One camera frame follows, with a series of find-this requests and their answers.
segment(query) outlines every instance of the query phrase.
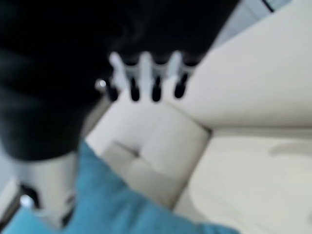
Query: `cream sofa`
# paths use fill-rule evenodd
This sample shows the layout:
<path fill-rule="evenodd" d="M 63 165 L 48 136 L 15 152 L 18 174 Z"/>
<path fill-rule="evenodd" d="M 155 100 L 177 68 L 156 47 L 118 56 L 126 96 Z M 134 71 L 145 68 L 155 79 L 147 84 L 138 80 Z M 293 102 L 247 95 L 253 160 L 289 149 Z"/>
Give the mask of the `cream sofa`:
<path fill-rule="evenodd" d="M 312 2 L 208 54 L 182 100 L 124 91 L 86 141 L 130 187 L 194 222 L 312 233 Z"/>

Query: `sofa backrest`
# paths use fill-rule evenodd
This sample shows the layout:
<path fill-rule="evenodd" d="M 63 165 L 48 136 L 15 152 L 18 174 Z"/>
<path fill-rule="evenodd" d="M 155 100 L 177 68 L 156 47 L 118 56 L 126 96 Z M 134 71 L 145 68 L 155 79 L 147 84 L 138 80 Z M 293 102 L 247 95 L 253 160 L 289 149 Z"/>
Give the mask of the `sofa backrest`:
<path fill-rule="evenodd" d="M 206 127 L 312 126 L 312 1 L 297 0 L 212 50 L 187 95 L 165 100 Z"/>

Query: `blue fabric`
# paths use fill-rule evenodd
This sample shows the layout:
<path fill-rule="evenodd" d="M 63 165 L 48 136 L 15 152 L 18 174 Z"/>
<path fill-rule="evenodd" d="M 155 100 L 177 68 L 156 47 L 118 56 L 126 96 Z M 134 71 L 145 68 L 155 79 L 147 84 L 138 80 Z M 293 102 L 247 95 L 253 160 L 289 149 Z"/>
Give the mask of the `blue fabric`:
<path fill-rule="evenodd" d="M 195 225 L 132 191 L 86 143 L 80 154 L 78 204 L 68 227 L 52 231 L 21 209 L 4 234 L 238 234 L 214 224 Z"/>

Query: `sofa cushion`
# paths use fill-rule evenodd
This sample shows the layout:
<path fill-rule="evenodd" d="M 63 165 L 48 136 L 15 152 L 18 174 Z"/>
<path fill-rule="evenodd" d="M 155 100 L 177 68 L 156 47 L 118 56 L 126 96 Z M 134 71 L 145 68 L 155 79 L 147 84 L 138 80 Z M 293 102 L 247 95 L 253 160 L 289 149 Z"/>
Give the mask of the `sofa cushion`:
<path fill-rule="evenodd" d="M 53 231 L 21 209 L 3 234 L 238 234 L 215 224 L 195 225 L 129 189 L 84 143 L 78 204 L 69 225 Z"/>
<path fill-rule="evenodd" d="M 311 11 L 297 0 L 253 25 L 204 58 L 183 99 L 163 85 L 164 100 L 209 128 L 312 126 Z"/>
<path fill-rule="evenodd" d="M 181 183 L 153 170 L 148 162 L 124 146 L 113 142 L 100 158 L 110 165 L 130 188 L 167 208 L 174 204 Z"/>
<path fill-rule="evenodd" d="M 208 219 L 203 216 L 195 207 L 192 201 L 190 188 L 186 187 L 181 194 L 179 200 L 175 204 L 174 213 L 181 217 L 187 218 L 194 223 L 207 222 Z"/>
<path fill-rule="evenodd" d="M 208 220 L 243 234 L 312 233 L 312 129 L 216 130 L 190 191 Z"/>
<path fill-rule="evenodd" d="M 178 110 L 144 94 L 132 102 L 126 91 L 87 142 L 131 188 L 172 208 L 208 138 L 208 131 Z"/>

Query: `teal pillow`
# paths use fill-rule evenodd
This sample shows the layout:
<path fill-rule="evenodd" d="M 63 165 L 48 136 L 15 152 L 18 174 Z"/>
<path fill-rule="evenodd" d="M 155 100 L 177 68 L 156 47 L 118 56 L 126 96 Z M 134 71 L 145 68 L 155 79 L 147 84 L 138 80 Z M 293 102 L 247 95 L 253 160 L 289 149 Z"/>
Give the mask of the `teal pillow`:
<path fill-rule="evenodd" d="M 199 224 L 172 214 L 129 189 L 92 152 L 80 148 L 78 204 L 72 221 L 52 231 L 20 209 L 3 234 L 238 234 L 215 224 Z"/>

